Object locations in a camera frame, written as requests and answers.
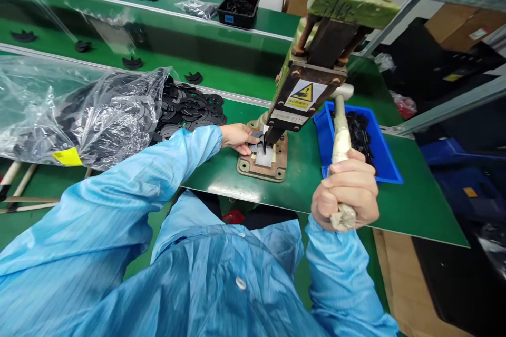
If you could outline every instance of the blue crate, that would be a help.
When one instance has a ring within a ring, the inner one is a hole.
[[[404,180],[397,169],[394,159],[381,133],[380,125],[374,112],[368,108],[351,105],[344,106],[345,111],[355,111],[369,119],[367,131],[371,135],[371,150],[374,154],[373,163],[376,166],[376,180],[378,182],[403,184]],[[327,177],[328,167],[332,164],[332,148],[334,147],[334,122],[330,113],[334,111],[334,103],[326,102],[324,108],[313,117],[322,158],[322,176]]]

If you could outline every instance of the blue anti-static smock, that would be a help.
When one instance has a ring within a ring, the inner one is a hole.
[[[293,282],[303,255],[298,221],[225,225],[189,191],[164,221],[151,265],[122,282],[149,246],[148,213],[221,138],[216,126],[178,131],[68,188],[0,254],[0,335],[395,335],[356,232],[324,231],[310,216],[308,312]]]

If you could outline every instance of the finger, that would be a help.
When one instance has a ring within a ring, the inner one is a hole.
[[[248,134],[248,137],[246,138],[246,142],[250,143],[250,144],[257,144],[257,143],[260,143],[260,139],[255,138],[255,137]]]
[[[251,155],[252,151],[249,148],[248,144],[246,144],[246,143],[241,144],[241,147],[244,149],[244,151],[246,152],[247,155]]]
[[[248,125],[245,125],[245,124],[241,124],[242,125],[242,129],[248,133],[248,134],[251,134],[253,133],[253,130],[248,126]]]
[[[241,155],[250,155],[251,154],[251,150],[249,151],[249,154],[248,154],[248,151],[242,145],[232,146],[232,149],[238,151]]]
[[[346,171],[331,175],[322,180],[322,186],[331,187],[356,187],[364,188],[378,195],[378,185],[373,175],[364,171]]]
[[[350,150],[348,150],[347,154],[348,154],[348,158],[350,158],[350,159],[356,159],[356,160],[359,160],[361,162],[365,162],[365,155],[362,154],[358,150],[350,149]]]
[[[340,203],[348,204],[355,208],[357,217],[361,220],[373,222],[380,216],[376,196],[366,189],[355,187],[333,187],[328,189]]]
[[[373,175],[376,173],[376,169],[374,169],[374,167],[356,159],[349,159],[334,163],[330,166],[330,171],[334,174],[347,171],[363,171]]]
[[[323,217],[327,218],[337,212],[337,199],[329,190],[322,190],[320,193],[317,200],[317,210]]]

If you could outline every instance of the black container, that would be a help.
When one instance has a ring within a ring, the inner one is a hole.
[[[251,16],[240,14],[236,12],[227,11],[227,4],[232,3],[233,0],[223,0],[220,7],[218,8],[218,15],[220,22],[225,25],[232,25],[243,29],[251,29],[255,25],[257,18],[258,3],[260,0],[246,0],[253,7],[253,13]]]

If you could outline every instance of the white label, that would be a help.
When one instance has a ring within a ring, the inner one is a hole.
[[[270,118],[277,118],[278,120],[284,120],[299,125],[304,125],[304,123],[308,119],[308,117],[306,116],[299,116],[294,113],[280,110],[273,110],[273,113],[271,114]]]
[[[299,79],[285,102],[285,107],[305,112],[311,108],[326,88],[325,84]]]
[[[473,41],[476,41],[477,39],[480,39],[481,37],[487,34],[488,33],[484,29],[478,29],[476,32],[471,33],[469,35],[469,38],[472,39]]]

